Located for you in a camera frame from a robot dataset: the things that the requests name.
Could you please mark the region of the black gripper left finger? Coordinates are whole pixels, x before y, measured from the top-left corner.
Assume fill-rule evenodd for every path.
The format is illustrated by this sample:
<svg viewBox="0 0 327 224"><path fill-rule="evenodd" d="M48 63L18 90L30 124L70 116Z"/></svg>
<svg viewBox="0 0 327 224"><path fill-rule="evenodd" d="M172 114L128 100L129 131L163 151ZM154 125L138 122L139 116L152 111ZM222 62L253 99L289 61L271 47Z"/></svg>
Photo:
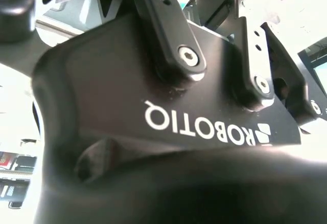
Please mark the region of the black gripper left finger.
<svg viewBox="0 0 327 224"><path fill-rule="evenodd" d="M31 76L45 53L35 24L53 0L1 0L1 62ZM178 0L98 0L102 22L133 13L142 23L159 74L169 81L198 81L206 70L200 46Z"/></svg>

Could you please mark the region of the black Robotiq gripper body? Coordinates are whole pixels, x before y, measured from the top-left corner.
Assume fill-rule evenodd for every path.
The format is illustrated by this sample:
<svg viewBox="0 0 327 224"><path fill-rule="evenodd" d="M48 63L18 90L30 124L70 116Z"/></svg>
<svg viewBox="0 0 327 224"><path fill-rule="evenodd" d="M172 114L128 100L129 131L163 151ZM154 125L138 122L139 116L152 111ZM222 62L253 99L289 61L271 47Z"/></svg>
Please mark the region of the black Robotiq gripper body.
<svg viewBox="0 0 327 224"><path fill-rule="evenodd" d="M33 74L43 118L35 223L326 223L326 147L302 144L302 61L267 31L275 101L232 96L235 47L192 26L207 72L178 91L128 14L47 51Z"/></svg>

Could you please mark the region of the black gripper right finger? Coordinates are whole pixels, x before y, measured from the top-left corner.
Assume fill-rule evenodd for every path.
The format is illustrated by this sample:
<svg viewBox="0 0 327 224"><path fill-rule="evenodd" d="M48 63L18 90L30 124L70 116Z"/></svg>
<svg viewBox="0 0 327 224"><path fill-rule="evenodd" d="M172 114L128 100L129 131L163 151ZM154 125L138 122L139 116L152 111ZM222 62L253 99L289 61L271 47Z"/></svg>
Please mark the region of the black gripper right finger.
<svg viewBox="0 0 327 224"><path fill-rule="evenodd" d="M250 111L272 107L278 96L299 126L326 124L326 96L298 54L268 24L252 29L245 17L233 24L240 60L236 95Z"/></svg>

